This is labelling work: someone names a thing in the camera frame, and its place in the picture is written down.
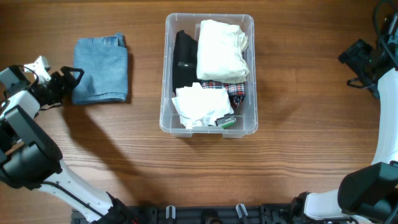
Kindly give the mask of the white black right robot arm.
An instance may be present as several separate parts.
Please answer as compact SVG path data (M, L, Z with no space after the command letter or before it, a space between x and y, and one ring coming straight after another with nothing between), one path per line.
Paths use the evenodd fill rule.
M376 45L359 39L339 57L380 103L377 144L370 165L346 175L336 190L294 198L289 223L397 223L397 13L373 22Z

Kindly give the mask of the white printed t-shirt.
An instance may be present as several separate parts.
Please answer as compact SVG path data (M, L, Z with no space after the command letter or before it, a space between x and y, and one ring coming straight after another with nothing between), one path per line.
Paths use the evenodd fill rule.
M187 129L216 126L226 128L236 122L225 88L203 88L200 83L176 89L172 103Z

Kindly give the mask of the blue denim jeans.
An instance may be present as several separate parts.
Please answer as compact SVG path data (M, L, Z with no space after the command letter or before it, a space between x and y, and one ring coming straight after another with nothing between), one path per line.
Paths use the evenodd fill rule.
M73 65L84 71L72 93L72 103L87 105L125 101L128 94L128 51L124 36L79 39Z

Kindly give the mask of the red plaid shirt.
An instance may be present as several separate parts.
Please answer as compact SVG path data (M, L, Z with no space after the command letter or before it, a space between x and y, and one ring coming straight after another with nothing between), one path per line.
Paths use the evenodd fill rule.
M202 88L222 89L224 88L229 96L232 108L238 108L246 97L245 83L222 83L213 80L202 80Z

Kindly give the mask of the cream white garment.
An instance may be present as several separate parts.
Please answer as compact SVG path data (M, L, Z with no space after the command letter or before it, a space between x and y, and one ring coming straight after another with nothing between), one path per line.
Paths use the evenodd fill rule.
M201 21L197 50L197 78L243 83L249 67L243 58L249 39L239 25L211 19Z

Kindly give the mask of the black garment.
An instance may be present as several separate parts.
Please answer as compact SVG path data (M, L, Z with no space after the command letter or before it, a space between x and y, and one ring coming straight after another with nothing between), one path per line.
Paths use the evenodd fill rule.
M191 87L197 78L198 42L180 30L176 34L172 63L173 92L183 87Z

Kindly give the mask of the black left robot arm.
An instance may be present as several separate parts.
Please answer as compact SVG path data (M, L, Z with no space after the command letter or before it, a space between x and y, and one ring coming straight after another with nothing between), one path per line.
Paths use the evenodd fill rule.
M1 182L51 194L80 212L88 223L138 223L125 204L97 189L72 171L50 136L35 122L39 111L62 105L84 75L80 68L62 67L49 75L34 71L35 82L22 65L1 72Z

